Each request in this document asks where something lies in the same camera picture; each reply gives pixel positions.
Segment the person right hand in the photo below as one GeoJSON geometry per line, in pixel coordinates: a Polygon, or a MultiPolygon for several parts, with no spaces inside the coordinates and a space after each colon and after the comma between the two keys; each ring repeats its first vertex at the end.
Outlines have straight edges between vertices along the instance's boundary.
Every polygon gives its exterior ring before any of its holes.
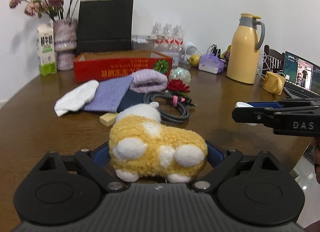
{"type": "Polygon", "coordinates": [[[315,146],[315,150],[313,152],[313,161],[315,163],[316,180],[317,180],[318,184],[320,184],[320,150],[319,150],[319,146],[315,146]]]}

